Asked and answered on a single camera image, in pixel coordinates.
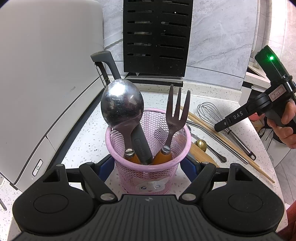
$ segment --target ribbed black surface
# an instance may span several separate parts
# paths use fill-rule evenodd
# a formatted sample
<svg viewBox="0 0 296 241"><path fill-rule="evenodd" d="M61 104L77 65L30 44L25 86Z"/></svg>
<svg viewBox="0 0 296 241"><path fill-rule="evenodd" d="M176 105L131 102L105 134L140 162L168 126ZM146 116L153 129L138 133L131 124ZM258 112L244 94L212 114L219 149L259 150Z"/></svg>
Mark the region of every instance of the ribbed black surface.
<svg viewBox="0 0 296 241"><path fill-rule="evenodd" d="M124 0L124 71L184 76L192 8L193 0Z"/></svg>
<svg viewBox="0 0 296 241"><path fill-rule="evenodd" d="M204 240L204 241L280 241L275 233L258 237L237 237L211 226L193 205L181 204L173 195L124 195L115 204L102 205L85 226L65 235L39 237L22 233L17 241L86 240Z"/></svg>

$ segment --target chopstick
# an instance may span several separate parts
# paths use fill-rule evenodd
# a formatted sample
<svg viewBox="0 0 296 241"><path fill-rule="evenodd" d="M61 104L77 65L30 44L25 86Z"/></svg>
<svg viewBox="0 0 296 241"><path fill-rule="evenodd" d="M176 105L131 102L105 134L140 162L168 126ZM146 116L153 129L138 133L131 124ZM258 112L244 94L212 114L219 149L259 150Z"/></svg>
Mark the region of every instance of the chopstick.
<svg viewBox="0 0 296 241"><path fill-rule="evenodd" d="M224 141L227 145L229 145L233 150L235 150L237 153L239 153L242 157L244 157L249 164L256 169L259 173L261 173L263 176L265 176L268 180L270 180L272 183L275 183L275 181L269 176L267 175L261 168L260 166L255 163L250 157L248 157L246 155L246 153L244 153L238 146L236 146L235 144L233 144L231 141L229 141L227 138L225 138L223 135L221 135L220 133L216 132L215 129L210 126L208 123L204 122L202 119L200 119L199 117L197 117L196 115L194 115L193 113L189 112L188 113L188 118L190 120L192 120L194 123L202 125L203 127L205 127L209 132L211 132L212 134L214 134L216 137L218 137L220 140Z"/></svg>

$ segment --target utensil holder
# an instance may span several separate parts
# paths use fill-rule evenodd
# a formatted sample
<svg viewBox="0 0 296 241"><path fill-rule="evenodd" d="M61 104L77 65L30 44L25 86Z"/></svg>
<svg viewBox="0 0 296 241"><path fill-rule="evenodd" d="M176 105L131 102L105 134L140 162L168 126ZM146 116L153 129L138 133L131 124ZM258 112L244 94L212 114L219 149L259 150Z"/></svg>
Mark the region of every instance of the utensil holder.
<svg viewBox="0 0 296 241"><path fill-rule="evenodd" d="M140 123L152 155L155 156L167 138L168 125L165 120L165 111L154 108L144 109ZM115 159L123 188L129 194L143 195L162 195L170 189L178 164L188 154L191 146L189 129L184 126L173 136L171 144L173 159L160 165L146 166L123 158L125 146L123 136L118 131L108 127L105 140L108 151Z"/></svg>

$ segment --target metal screw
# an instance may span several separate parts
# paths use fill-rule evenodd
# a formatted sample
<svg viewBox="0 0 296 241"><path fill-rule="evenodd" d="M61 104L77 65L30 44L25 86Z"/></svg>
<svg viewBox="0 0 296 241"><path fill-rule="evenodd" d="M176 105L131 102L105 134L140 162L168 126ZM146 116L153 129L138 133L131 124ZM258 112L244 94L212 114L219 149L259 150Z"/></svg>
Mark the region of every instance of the metal screw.
<svg viewBox="0 0 296 241"><path fill-rule="evenodd" d="M115 196L112 193L104 193L101 195L101 199L104 201L112 201L114 198Z"/></svg>
<svg viewBox="0 0 296 241"><path fill-rule="evenodd" d="M182 195L182 199L185 201L193 201L196 199L196 196L192 193L185 193Z"/></svg>

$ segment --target whisk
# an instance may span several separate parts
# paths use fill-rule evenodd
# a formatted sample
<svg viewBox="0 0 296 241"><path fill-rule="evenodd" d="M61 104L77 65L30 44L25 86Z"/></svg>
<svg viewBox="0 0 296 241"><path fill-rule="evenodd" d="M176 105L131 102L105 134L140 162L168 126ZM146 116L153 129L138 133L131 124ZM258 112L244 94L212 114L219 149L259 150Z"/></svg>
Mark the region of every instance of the whisk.
<svg viewBox="0 0 296 241"><path fill-rule="evenodd" d="M214 126L219 121L223 120L222 115L218 111L217 107L210 103L204 102L197 107L197 113L200 118L208 123L209 125ZM224 130L229 137L231 137L237 145L252 159L255 160L255 154L243 143L243 141L229 128Z"/></svg>

